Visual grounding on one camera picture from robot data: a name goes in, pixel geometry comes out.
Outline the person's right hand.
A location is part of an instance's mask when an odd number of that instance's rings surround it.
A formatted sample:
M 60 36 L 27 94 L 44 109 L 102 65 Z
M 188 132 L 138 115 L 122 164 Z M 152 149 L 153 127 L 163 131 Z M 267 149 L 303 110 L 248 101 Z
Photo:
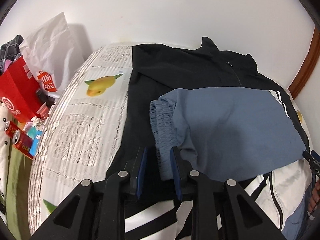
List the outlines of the person's right hand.
M 317 209 L 317 206 L 319 205 L 319 191 L 320 191 L 320 179 L 316 181 L 313 189 L 312 189 L 312 195 L 309 200 L 308 204 L 308 211 L 312 213 L 314 210 Z

